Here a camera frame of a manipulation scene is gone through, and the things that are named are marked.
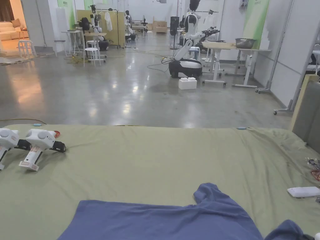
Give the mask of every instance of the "sofa cushion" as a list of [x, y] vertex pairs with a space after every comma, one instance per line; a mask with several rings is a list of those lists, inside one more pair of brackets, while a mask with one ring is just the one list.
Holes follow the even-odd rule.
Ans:
[[19, 19], [12, 20], [11, 22], [12, 22], [14, 28], [21, 26], [21, 23], [20, 23]]
[[11, 40], [11, 34], [10, 33], [0, 33], [0, 40]]
[[0, 22], [0, 28], [5, 28], [5, 27], [12, 27], [13, 28], [12, 22]]
[[9, 31], [15, 31], [14, 27], [0, 27], [0, 32], [9, 32]]

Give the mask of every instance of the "white box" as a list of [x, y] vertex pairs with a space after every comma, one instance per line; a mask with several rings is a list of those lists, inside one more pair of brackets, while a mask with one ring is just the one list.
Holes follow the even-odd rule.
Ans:
[[197, 80], [194, 77], [183, 77], [179, 80], [179, 88], [181, 90], [186, 89], [196, 89], [197, 88]]

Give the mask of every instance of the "wooden crate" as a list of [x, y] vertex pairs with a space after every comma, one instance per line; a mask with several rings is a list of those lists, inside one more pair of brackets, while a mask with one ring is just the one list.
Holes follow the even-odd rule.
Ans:
[[167, 33], [167, 28], [156, 27], [156, 32], [157, 33]]
[[156, 27], [157, 33], [167, 33], [167, 22], [166, 21], [155, 21], [153, 26]]

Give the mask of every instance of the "yellow partition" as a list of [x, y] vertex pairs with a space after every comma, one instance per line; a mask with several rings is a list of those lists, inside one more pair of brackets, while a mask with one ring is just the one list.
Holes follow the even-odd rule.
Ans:
[[[112, 31], [107, 30], [107, 22], [105, 21], [105, 12], [110, 14], [112, 22]], [[77, 10], [77, 20], [80, 21], [82, 18], [87, 18], [91, 22], [90, 15], [92, 11], [90, 10]], [[102, 32], [106, 33], [105, 39], [111, 40], [112, 45], [120, 45], [121, 47], [125, 46], [125, 25], [124, 25], [124, 12], [118, 12], [118, 26], [119, 26], [119, 43], [118, 43], [118, 26], [117, 26], [117, 12], [114, 11], [100, 11], [97, 10], [97, 14], [101, 15], [100, 27]], [[86, 37], [86, 40], [92, 40], [91, 37]]]

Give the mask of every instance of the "green bedsheet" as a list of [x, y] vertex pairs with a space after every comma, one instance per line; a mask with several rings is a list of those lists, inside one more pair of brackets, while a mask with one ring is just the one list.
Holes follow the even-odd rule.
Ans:
[[[32, 125], [11, 125], [24, 138]], [[291, 187], [318, 186], [306, 157], [320, 158], [281, 129], [178, 129], [46, 125], [67, 146], [46, 150], [38, 172], [18, 164], [13, 149], [0, 172], [1, 239], [56, 239], [80, 200], [194, 204], [193, 192], [211, 182], [252, 217], [265, 236], [291, 219], [310, 235], [320, 232], [320, 204], [296, 199]]]

